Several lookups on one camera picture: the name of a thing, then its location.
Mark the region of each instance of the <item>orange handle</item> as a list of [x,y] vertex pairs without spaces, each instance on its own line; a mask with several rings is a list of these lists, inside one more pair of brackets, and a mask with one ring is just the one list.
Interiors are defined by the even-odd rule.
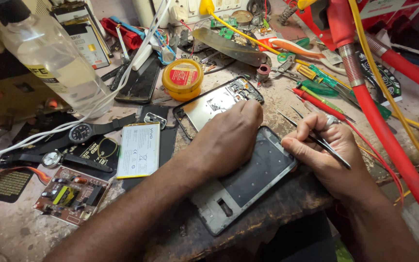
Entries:
[[281,47],[282,49],[285,49],[287,51],[291,51],[295,54],[299,54],[305,57],[311,57],[311,58],[316,58],[316,59],[320,59],[320,58],[326,58],[322,53],[316,53],[316,52],[311,52],[311,51],[307,51],[303,48],[301,48],[300,46],[287,41],[287,40],[281,40],[281,39],[270,39],[269,42],[271,42],[271,44],[276,45],[278,47]]

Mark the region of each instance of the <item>phone battery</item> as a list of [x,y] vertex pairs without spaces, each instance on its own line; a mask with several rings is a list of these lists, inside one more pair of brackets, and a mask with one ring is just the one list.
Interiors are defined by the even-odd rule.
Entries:
[[159,123],[133,123],[122,128],[116,178],[151,175],[159,164]]

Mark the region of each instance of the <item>green circuit board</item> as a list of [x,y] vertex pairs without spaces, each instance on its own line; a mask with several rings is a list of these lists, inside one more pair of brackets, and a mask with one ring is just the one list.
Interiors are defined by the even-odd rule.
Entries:
[[[224,22],[228,23],[232,27],[237,27],[237,19],[235,17],[223,17],[221,18]],[[211,20],[211,28],[214,27],[225,27],[221,22],[216,19]]]
[[230,40],[232,36],[234,35],[234,31],[230,30],[227,27],[223,27],[221,28],[221,31],[219,31],[219,35]]

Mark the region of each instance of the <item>watch strap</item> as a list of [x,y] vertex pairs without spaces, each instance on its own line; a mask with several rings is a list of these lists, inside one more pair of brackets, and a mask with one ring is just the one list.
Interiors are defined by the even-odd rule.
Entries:
[[75,163],[78,163],[78,164],[83,164],[83,165],[86,165],[86,166],[90,166],[94,169],[98,169],[98,170],[101,170],[103,172],[108,172],[108,173],[113,172],[113,169],[111,167],[107,166],[107,165],[96,163],[93,160],[86,159],[86,158],[81,158],[81,157],[78,157],[78,156],[74,156],[72,154],[65,154],[63,160],[68,160],[68,161],[72,161],[72,162],[75,162]]
[[69,139],[69,133],[67,133],[60,139],[49,141],[43,145],[36,146],[33,149],[28,150],[27,152],[33,155],[40,155],[50,151],[54,151],[55,149],[63,148],[70,144],[72,144],[72,142]]
[[10,156],[5,156],[0,159],[0,164],[11,164],[15,161],[28,161],[33,163],[42,163],[43,155],[32,155],[32,154],[15,154]]
[[112,131],[117,131],[123,128],[125,125],[135,123],[137,121],[136,113],[131,115],[125,116],[121,119],[114,118],[113,121],[104,124],[94,124],[93,126],[93,134],[95,135],[103,135],[110,133]]

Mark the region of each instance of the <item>workbench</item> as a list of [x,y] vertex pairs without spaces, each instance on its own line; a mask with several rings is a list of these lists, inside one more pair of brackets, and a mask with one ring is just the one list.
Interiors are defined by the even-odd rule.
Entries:
[[[311,31],[305,28],[302,22],[299,22],[299,25],[313,39]],[[274,54],[269,55],[273,61],[273,66],[279,65],[276,56]],[[321,69],[325,69],[321,63],[307,59],[306,61],[317,65]],[[114,67],[113,65],[110,66],[106,72]],[[225,70],[206,75],[202,83],[202,92],[217,87],[239,75],[254,75],[254,73],[255,68],[236,62]],[[337,73],[333,73],[333,75],[344,82],[348,82],[344,75]],[[401,82],[403,92],[403,101],[397,104],[407,118],[419,122],[419,86],[398,72],[395,75]],[[308,114],[308,110],[299,99],[292,92],[288,91],[288,88],[294,86],[293,80],[286,77],[274,79],[271,74],[271,81],[266,82],[265,86],[260,89],[261,94],[265,98],[263,104],[263,125],[272,128],[279,136],[288,134],[294,128],[276,112],[276,109],[281,110],[288,117],[297,121],[299,117],[289,107],[289,104],[297,108],[301,113]],[[152,100],[154,103],[173,106],[180,104],[180,102],[172,100],[160,87],[161,75],[153,95]],[[357,122],[355,126],[389,163],[387,154],[364,114],[341,99],[331,98],[331,101]],[[136,105],[115,102],[113,108],[106,115],[90,122],[107,123],[113,118],[120,118],[137,112],[137,109],[138,106]],[[419,170],[419,153],[411,144],[399,121],[391,118],[387,123],[397,130],[397,139]],[[18,128],[15,127],[8,136],[12,138],[17,132]],[[119,134],[120,131],[117,131],[107,136],[113,137],[120,142]],[[415,134],[419,140],[419,131],[415,131]],[[356,134],[355,138],[358,144],[367,148]],[[175,152],[185,148],[189,142],[190,140],[186,138],[183,130],[179,127]],[[5,146],[7,145],[0,145],[0,149],[5,148]],[[377,165],[370,156],[364,152],[362,152],[362,155],[370,174],[378,184],[382,185],[392,181],[390,175]],[[53,170],[43,170],[48,175],[54,173]],[[135,179],[134,181],[138,184],[142,180],[143,178]],[[113,185],[108,191],[102,207],[124,193],[121,187],[123,181],[115,178],[110,179],[110,181],[113,182]],[[39,212],[32,209],[32,205],[44,188],[37,177],[33,176],[18,201],[13,204],[0,201],[0,253],[7,256],[11,261],[40,261],[56,244],[76,229],[75,226],[53,217],[40,216]],[[198,218],[195,206],[188,199],[173,206],[161,219],[154,233],[148,236],[149,242],[146,245],[143,259],[145,261],[198,260],[212,252],[230,247],[238,241],[276,230],[277,227],[283,224],[325,209],[333,204],[334,199],[316,180],[311,169],[305,165],[300,165],[295,172],[286,175],[217,237],[209,234]]]

